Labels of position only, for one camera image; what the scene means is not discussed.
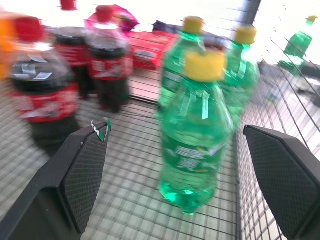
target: sprite bottle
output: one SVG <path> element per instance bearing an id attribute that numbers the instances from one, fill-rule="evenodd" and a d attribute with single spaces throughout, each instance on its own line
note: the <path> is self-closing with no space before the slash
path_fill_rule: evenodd
<path id="1" fill-rule="evenodd" d="M 243 112 L 260 78 L 260 72 L 251 44 L 257 30 L 253 26 L 240 26 L 230 50 L 226 53 L 227 66 L 224 81 L 220 82 L 225 103 L 230 112 L 234 131 L 237 130 Z"/>
<path id="2" fill-rule="evenodd" d="M 233 129 L 218 86 L 224 66 L 222 52 L 187 53 L 183 84 L 163 116 L 159 190 L 185 214 L 193 215 L 215 194 Z"/>
<path id="3" fill-rule="evenodd" d="M 179 90 L 186 64 L 186 52 L 191 50 L 203 51 L 205 49 L 204 42 L 200 36 L 202 26 L 203 20 L 201 18 L 195 16 L 186 17 L 180 38 L 164 58 L 161 95 L 156 113 L 158 120 L 163 118 L 165 109 Z"/>
<path id="4" fill-rule="evenodd" d="M 316 21 L 316 16 L 309 16 L 302 30 L 290 38 L 284 49 L 286 56 L 279 61 L 278 66 L 290 72 L 293 76 L 299 76 L 304 63 L 305 54 L 312 42 L 312 25 Z"/>

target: green label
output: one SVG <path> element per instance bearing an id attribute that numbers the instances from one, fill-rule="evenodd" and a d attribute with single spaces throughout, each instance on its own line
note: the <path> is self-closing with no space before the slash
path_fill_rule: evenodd
<path id="1" fill-rule="evenodd" d="M 91 127 L 93 128 L 93 130 L 96 132 L 96 135 L 98 136 L 98 138 L 101 140 L 101 142 L 105 142 L 107 137 L 109 136 L 109 133 L 111 131 L 111 121 L 110 118 L 104 117 L 103 118 L 106 121 L 106 130 L 105 130 L 105 134 L 101 131 L 99 131 L 96 126 L 94 125 L 94 121 L 91 121 Z"/>
<path id="2" fill-rule="evenodd" d="M 162 86 L 176 93 L 179 90 L 182 78 L 183 77 L 179 73 L 164 67 L 162 73 Z"/>
<path id="3" fill-rule="evenodd" d="M 216 174 L 223 155 L 223 144 L 211 148 L 187 145 L 163 135 L 163 158 L 174 168 L 193 174 Z"/>

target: metal wire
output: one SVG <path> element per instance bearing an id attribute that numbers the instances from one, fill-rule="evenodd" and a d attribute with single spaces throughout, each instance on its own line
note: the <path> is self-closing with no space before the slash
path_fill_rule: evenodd
<path id="1" fill-rule="evenodd" d="M 283 60 L 291 61 L 274 39 L 270 42 L 283 53 Z M 260 83 L 237 133 L 242 239 L 286 240 L 259 188 L 247 141 L 242 134 L 244 126 L 256 125 L 294 136 L 320 159 L 317 142 L 320 137 L 320 109 L 315 104 L 319 93 L 302 74 L 301 67 L 293 67 L 298 76 L 262 61 Z M 308 88 L 306 92 L 298 88 L 303 82 Z"/>
<path id="2" fill-rule="evenodd" d="M 48 157 L 33 144 L 28 124 L 16 115 L 7 95 L 10 84 L 0 84 L 2 219 Z M 82 126 L 103 117 L 112 124 L 101 187 L 81 239 L 239 239 L 234 145 L 220 169 L 215 197 L 194 216 L 184 215 L 164 201 L 157 188 L 161 133 L 154 113 L 155 105 L 138 101 L 124 106 L 119 114 L 100 110 L 94 98 L 81 101 L 77 119 Z"/>

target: soda bottle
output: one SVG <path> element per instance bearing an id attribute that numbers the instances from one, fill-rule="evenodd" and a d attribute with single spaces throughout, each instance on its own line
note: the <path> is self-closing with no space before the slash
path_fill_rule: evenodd
<path id="1" fill-rule="evenodd" d="M 35 143 L 53 156 L 67 137 L 79 130 L 75 114 L 78 92 L 69 65 L 50 43 L 36 17 L 14 21 L 17 58 L 12 68 L 13 102 L 31 127 Z"/>
<path id="2" fill-rule="evenodd" d="M 305 54 L 312 42 L 312 25 L 316 21 L 317 16 L 309 16 L 303 29 L 290 38 L 284 49 L 286 56 L 279 61 L 278 66 L 290 72 L 293 76 L 298 76 L 303 63 Z"/>
<path id="3" fill-rule="evenodd" d="M 80 96 L 88 98 L 94 90 L 94 83 L 89 76 L 89 55 L 86 45 L 88 31 L 84 28 L 84 20 L 79 16 L 75 0 L 60 0 L 61 15 L 65 26 L 54 31 L 55 48 L 69 63 L 79 86 Z"/>
<path id="4" fill-rule="evenodd" d="M 188 16 L 184 20 L 180 38 L 176 44 L 166 53 L 163 62 L 161 95 L 158 100 L 156 117 L 163 118 L 165 109 L 179 90 L 183 78 L 187 51 L 203 51 L 204 42 L 201 37 L 203 19 L 196 16 Z"/>
<path id="5" fill-rule="evenodd" d="M 224 66 L 222 52 L 187 53 L 183 84 L 163 116 L 159 190 L 185 214 L 194 214 L 215 194 L 233 129 L 218 86 Z"/>
<path id="6" fill-rule="evenodd" d="M 15 51 L 13 20 L 19 16 L 17 13 L 2 11 L 0 7 L 0 81 L 10 76 Z"/>
<path id="7" fill-rule="evenodd" d="M 250 48 L 256 34 L 257 30 L 253 26 L 240 26 L 226 53 L 225 79 L 220 82 L 220 87 L 235 131 L 260 78 L 257 61 Z"/>
<path id="8" fill-rule="evenodd" d="M 87 44 L 90 55 L 90 76 L 97 86 L 101 108 L 118 112 L 129 100 L 128 77 L 133 60 L 126 36 L 113 22 L 112 6 L 96 8 L 97 23 Z"/>

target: cola bottle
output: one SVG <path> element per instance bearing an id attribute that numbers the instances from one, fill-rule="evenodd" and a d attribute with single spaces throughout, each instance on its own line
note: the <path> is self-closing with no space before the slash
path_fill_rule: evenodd
<path id="1" fill-rule="evenodd" d="M 50 156 L 80 129 L 74 74 L 50 43 L 42 42 L 43 27 L 36 17 L 14 21 L 19 43 L 12 69 L 13 103 L 27 120 L 35 143 Z"/>
<path id="2" fill-rule="evenodd" d="M 133 60 L 126 36 L 113 22 L 113 8 L 96 8 L 97 23 L 87 39 L 89 73 L 94 79 L 101 108 L 118 112 L 129 100 L 128 77 Z"/>
<path id="3" fill-rule="evenodd" d="M 88 98 L 95 86 L 88 72 L 89 56 L 86 45 L 88 31 L 83 27 L 84 21 L 81 19 L 76 9 L 75 0 L 60 0 L 61 16 L 65 19 L 65 26 L 60 26 L 54 31 L 55 48 L 69 63 L 78 82 L 80 96 Z"/>

